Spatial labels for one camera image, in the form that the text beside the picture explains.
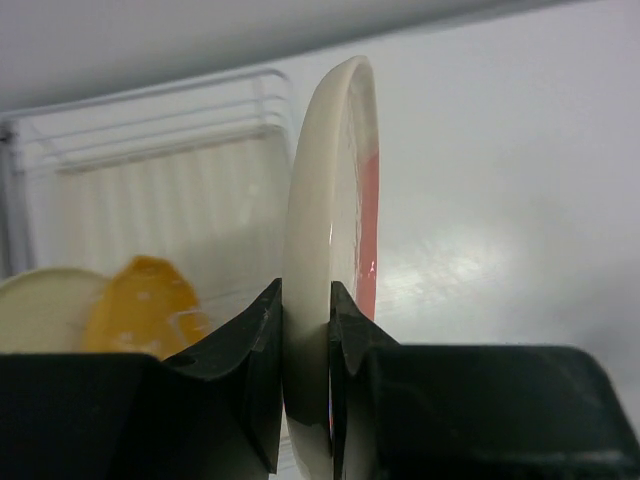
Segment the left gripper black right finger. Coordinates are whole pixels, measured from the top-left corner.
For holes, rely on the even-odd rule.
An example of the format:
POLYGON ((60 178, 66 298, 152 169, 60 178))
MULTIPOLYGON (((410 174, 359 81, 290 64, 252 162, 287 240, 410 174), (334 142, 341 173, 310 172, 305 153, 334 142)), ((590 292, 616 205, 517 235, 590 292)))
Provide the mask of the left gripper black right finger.
POLYGON ((405 345, 331 286, 337 479, 635 479, 605 370, 567 346, 405 345))

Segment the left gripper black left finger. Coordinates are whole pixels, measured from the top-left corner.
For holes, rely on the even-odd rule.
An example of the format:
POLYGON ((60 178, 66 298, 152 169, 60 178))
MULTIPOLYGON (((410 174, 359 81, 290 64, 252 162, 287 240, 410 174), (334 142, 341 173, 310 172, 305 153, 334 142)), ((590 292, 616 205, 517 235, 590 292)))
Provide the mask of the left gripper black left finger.
POLYGON ((281 283, 186 350, 5 354, 5 479, 266 479, 282 418, 281 283))

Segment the orange dotted plate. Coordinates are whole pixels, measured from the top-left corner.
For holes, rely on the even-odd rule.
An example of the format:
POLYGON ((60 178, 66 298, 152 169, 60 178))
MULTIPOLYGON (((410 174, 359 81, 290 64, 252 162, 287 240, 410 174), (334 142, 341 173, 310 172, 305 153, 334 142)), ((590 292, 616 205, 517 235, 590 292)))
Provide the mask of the orange dotted plate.
POLYGON ((193 286, 173 264, 140 255, 107 283, 91 310, 81 350, 165 360, 212 331, 193 286))

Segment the white pink floral plate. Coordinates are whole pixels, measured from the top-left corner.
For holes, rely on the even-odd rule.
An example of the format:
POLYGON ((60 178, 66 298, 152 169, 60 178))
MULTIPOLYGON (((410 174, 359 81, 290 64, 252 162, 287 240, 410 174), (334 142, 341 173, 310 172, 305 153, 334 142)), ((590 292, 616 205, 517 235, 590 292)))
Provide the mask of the white pink floral plate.
POLYGON ((306 479, 333 473, 329 420, 330 292, 341 282, 375 315, 379 133, 372 66, 364 56, 331 69, 300 132, 285 225, 283 394, 297 466, 306 479))

